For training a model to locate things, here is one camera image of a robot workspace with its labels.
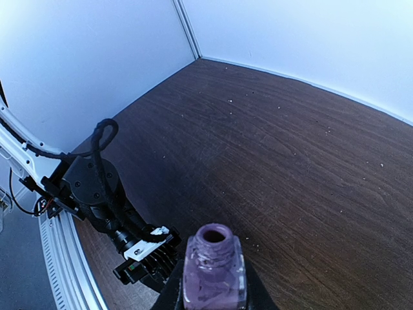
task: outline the bottle opening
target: bottle opening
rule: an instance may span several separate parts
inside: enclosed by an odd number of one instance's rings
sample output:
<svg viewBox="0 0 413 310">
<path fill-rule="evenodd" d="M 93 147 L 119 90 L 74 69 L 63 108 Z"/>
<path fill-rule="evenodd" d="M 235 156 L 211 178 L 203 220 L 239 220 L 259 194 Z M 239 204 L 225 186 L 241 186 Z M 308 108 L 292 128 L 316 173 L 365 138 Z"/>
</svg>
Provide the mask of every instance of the bottle opening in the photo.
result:
<svg viewBox="0 0 413 310">
<path fill-rule="evenodd" d="M 225 240 L 225 236 L 219 231 L 209 230 L 204 232 L 203 238 L 211 243 L 217 243 Z"/>
</svg>

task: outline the black cable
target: black cable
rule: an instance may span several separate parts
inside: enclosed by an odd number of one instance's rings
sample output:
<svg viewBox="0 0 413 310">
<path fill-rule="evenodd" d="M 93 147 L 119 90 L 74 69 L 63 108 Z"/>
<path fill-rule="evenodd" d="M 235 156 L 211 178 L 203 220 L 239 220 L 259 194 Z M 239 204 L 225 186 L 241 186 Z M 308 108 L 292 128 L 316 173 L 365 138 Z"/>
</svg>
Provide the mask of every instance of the black cable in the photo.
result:
<svg viewBox="0 0 413 310">
<path fill-rule="evenodd" d="M 119 220 L 120 224 L 127 229 L 138 240 L 144 240 L 146 242 L 162 242 L 167 237 L 166 234 L 153 235 L 142 231 L 137 227 L 129 217 L 122 212 L 122 206 L 116 199 L 112 192 L 108 180 L 106 179 L 105 169 L 102 162 L 102 157 L 99 150 L 99 142 L 103 136 L 103 132 L 106 127 L 111 127 L 114 132 L 117 132 L 119 125 L 113 119 L 104 119 L 97 124 L 91 139 L 92 145 L 92 161 L 94 162 L 94 169 L 97 176 L 97 180 L 101 186 L 101 193 L 106 200 L 109 210 Z"/>
<path fill-rule="evenodd" d="M 60 154 L 56 154 L 56 153 L 47 152 L 45 150 L 38 149 L 37 147 L 35 147 L 34 145 L 30 144 L 25 139 L 23 139 L 12 127 L 9 126 L 9 124 L 3 118 L 0 118 L 0 125 L 2 125 L 18 142 L 20 142 L 21 144 L 26 143 L 26 147 L 28 150 L 31 150 L 33 153 L 36 153 L 37 155 L 42 156 L 42 157 L 52 158 L 55 160 L 65 160 L 68 158 L 76 158 L 78 156 L 88 157 L 92 155 L 92 151 L 88 151 L 84 153 L 77 153 L 77 154 L 76 153 L 65 154 L 63 152 Z M 112 130 L 112 132 L 107 137 L 107 139 L 104 140 L 104 142 L 99 146 L 99 151 L 105 150 L 107 148 L 110 142 L 112 142 L 112 140 L 115 138 L 118 130 L 119 130 L 119 127 L 117 127 L 116 129 L 114 128 Z"/>
<path fill-rule="evenodd" d="M 10 175 L 8 176 L 8 187 L 9 187 L 9 189 L 10 189 L 10 195 L 11 195 L 11 197 L 12 197 L 13 202 L 15 203 L 15 205 L 17 206 L 17 208 L 19 208 L 19 209 L 20 209 L 21 211 L 23 211 L 24 213 L 29 214 L 29 215 L 36 215 L 36 213 L 34 213 L 34 212 L 30 212 L 30 211 L 24 210 L 24 209 L 20 206 L 20 204 L 17 202 L 17 200 L 15 199 L 14 194 L 13 194 L 13 187 L 12 187 L 12 175 L 13 175 L 13 170 L 12 170 L 12 168 L 10 168 Z"/>
<path fill-rule="evenodd" d="M 1 85 L 1 81 L 0 81 L 0 98 L 3 100 L 6 107 L 8 107 L 7 100 L 6 100 L 6 95 L 5 95 L 5 92 L 3 90 L 3 86 Z"/>
<path fill-rule="evenodd" d="M 104 234 L 110 234 L 112 232 L 112 230 L 106 228 L 107 222 L 105 220 L 96 218 L 89 205 L 79 203 L 79 209 L 92 224 L 93 228 L 96 229 L 96 231 Z"/>
</svg>

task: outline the white wall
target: white wall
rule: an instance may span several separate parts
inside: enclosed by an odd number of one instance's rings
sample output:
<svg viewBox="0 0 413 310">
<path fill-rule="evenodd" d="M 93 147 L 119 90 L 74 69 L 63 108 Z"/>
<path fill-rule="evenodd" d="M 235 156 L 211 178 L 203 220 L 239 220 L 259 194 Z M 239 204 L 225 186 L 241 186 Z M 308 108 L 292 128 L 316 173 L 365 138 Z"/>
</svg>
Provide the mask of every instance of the white wall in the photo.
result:
<svg viewBox="0 0 413 310">
<path fill-rule="evenodd" d="M 10 110 L 65 151 L 193 60 L 171 0 L 0 1 Z"/>
<path fill-rule="evenodd" d="M 183 2 L 204 57 L 303 79 L 413 121 L 413 1 Z"/>
</svg>

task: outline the bottle neck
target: bottle neck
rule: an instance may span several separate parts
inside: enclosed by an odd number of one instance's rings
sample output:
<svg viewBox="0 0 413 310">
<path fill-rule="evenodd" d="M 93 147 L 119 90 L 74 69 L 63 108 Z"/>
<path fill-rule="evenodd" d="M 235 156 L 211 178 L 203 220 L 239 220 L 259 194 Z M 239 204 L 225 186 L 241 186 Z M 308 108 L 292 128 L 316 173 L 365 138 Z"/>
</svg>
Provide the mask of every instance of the bottle neck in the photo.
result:
<svg viewBox="0 0 413 310">
<path fill-rule="evenodd" d="M 231 264 L 235 255 L 232 231 L 221 224 L 202 226 L 194 237 L 194 254 L 202 269 L 212 270 Z"/>
</svg>

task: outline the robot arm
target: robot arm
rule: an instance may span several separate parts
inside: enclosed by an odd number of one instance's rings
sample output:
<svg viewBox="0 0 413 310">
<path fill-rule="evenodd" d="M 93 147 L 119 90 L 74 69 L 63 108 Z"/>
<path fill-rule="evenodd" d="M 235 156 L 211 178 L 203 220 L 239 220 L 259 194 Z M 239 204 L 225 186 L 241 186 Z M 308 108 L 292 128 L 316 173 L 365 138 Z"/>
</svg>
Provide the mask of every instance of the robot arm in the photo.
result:
<svg viewBox="0 0 413 310">
<path fill-rule="evenodd" d="M 13 173 L 47 203 L 47 216 L 65 211 L 112 240 L 125 262 L 114 269 L 124 284 L 143 282 L 160 292 L 176 264 L 175 247 L 181 239 L 175 229 L 147 224 L 129 202 L 115 167 L 100 157 L 117 132 L 112 119 L 96 128 L 94 149 L 82 154 L 64 154 L 45 145 L 0 103 L 0 155 Z M 99 144 L 105 127 L 112 132 Z"/>
</svg>

